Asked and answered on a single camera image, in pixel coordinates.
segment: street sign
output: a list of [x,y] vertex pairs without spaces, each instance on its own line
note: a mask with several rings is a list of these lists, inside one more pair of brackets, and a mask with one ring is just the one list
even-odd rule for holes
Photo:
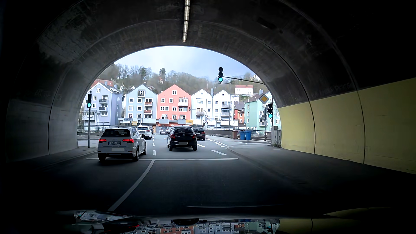
[[269,98],[266,94],[262,94],[262,95],[260,96],[259,100],[260,100],[261,102],[263,102],[263,104],[266,104],[266,103],[270,100],[270,98]]

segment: brown trash bin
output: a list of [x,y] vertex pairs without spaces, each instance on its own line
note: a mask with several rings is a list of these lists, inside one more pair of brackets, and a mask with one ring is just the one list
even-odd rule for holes
[[233,139],[234,140],[238,139],[238,137],[237,137],[238,136],[238,130],[233,130],[232,132],[233,132]]

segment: white suv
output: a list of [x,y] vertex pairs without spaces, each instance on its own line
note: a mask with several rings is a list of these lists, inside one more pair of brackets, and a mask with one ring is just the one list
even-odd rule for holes
[[139,160],[139,155],[146,155],[146,141],[135,127],[108,128],[98,140],[98,158],[130,157]]
[[147,139],[152,139],[152,130],[149,126],[137,126],[137,130],[139,131],[140,135]]

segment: yellow wall panel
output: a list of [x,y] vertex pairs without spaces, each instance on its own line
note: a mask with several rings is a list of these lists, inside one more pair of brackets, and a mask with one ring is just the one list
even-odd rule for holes
[[315,154],[363,163],[364,124],[357,92],[310,104],[315,120]]
[[365,164],[416,174],[416,78],[359,91]]
[[308,102],[279,108],[282,120],[282,148],[314,152],[314,124]]

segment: dark car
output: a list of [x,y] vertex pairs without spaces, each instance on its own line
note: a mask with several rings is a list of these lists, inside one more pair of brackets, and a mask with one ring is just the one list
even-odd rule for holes
[[196,139],[195,131],[189,126],[175,126],[170,131],[168,137],[168,148],[172,151],[173,148],[193,148],[194,151],[198,148],[198,141]]
[[197,139],[205,141],[205,130],[201,127],[193,127]]

